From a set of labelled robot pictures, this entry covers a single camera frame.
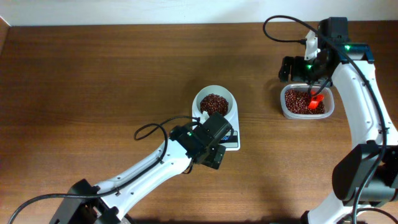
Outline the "red measuring scoop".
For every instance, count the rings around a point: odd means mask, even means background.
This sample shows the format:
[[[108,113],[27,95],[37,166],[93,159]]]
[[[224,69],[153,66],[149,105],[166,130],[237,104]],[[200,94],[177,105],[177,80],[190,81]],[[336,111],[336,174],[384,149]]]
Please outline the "red measuring scoop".
[[[310,102],[308,104],[308,109],[315,110],[318,108],[319,104],[323,101],[324,96],[322,94],[316,95],[314,91],[310,92]]]

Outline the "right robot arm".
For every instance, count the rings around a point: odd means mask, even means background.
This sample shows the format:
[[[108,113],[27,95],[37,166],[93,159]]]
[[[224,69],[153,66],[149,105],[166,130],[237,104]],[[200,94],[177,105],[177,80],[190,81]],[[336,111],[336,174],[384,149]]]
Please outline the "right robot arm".
[[[287,102],[292,90],[323,99],[329,116],[334,109],[330,87],[335,86],[348,118],[352,149],[333,170],[332,193],[300,221],[356,223],[360,213],[380,211],[397,200],[397,130],[377,86],[371,49],[350,40],[346,18],[322,20],[302,44],[305,55],[284,58],[279,72],[286,82],[280,94],[284,116],[302,119]]]

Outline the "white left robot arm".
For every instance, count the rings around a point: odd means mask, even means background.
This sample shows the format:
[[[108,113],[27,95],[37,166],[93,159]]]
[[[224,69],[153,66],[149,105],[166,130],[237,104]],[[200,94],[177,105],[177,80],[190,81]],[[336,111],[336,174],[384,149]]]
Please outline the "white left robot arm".
[[[226,152],[224,140],[236,124],[219,113],[174,127],[149,156],[119,175],[90,185],[74,184],[71,194],[94,198],[65,198],[51,223],[127,223],[127,213],[137,202],[166,180],[190,172],[195,164],[218,169]]]

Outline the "white digital kitchen scale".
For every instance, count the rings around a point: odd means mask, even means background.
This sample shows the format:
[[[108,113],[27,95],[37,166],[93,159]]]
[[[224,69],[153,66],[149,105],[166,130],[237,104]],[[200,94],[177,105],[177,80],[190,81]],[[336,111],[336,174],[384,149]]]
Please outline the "white digital kitchen scale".
[[[207,94],[198,93],[194,98],[192,104],[192,116],[200,117],[200,102],[204,99]],[[220,94],[220,96],[224,97],[228,103],[228,114],[224,117],[228,120],[228,122],[233,127],[233,134],[229,131],[220,141],[220,144],[226,148],[226,151],[238,151],[241,147],[240,133],[239,133],[239,117],[238,117],[238,107],[234,96],[230,93],[228,94]]]

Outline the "adzuki beans in bowl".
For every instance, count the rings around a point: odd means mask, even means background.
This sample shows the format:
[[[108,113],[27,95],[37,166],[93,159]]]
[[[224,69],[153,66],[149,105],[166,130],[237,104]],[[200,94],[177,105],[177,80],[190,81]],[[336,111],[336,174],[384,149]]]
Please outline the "adzuki beans in bowl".
[[[206,111],[209,115],[218,112],[219,114],[225,116],[228,113],[228,101],[216,94],[209,94],[204,97],[204,99],[200,102],[200,112],[203,113]]]

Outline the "grey round bowl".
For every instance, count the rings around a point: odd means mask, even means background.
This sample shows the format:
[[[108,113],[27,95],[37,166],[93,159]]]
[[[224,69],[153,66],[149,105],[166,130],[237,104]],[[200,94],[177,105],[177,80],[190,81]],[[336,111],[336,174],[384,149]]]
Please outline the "grey round bowl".
[[[232,94],[224,87],[210,85],[196,95],[192,104],[194,117],[210,116],[219,113],[230,120],[236,112],[236,103]]]

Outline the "clear plastic container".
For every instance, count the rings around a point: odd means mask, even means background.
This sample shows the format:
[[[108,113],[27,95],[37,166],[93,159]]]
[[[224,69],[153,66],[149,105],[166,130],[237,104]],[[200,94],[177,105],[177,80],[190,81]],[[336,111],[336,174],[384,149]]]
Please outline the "clear plastic container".
[[[331,90],[327,87],[325,87],[320,94],[324,96],[323,103],[325,105],[325,113],[324,114],[295,114],[291,113],[286,105],[285,105],[285,97],[284,94],[287,90],[297,90],[297,91],[303,91],[305,93],[308,93],[309,85],[305,83],[295,83],[295,84],[290,84],[285,86],[280,94],[280,103],[282,107],[283,114],[286,118],[288,119],[323,119],[329,117],[334,109],[335,109],[335,104],[334,104],[334,99],[333,99],[333,94]]]

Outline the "red adzuki beans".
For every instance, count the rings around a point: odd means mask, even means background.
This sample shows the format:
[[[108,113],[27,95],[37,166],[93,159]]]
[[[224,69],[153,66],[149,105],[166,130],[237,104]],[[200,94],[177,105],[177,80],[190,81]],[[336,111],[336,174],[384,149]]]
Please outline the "red adzuki beans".
[[[287,90],[284,94],[285,105],[291,113],[295,114],[324,114],[325,105],[323,101],[319,104],[315,110],[308,109],[310,102],[310,95],[303,91]]]

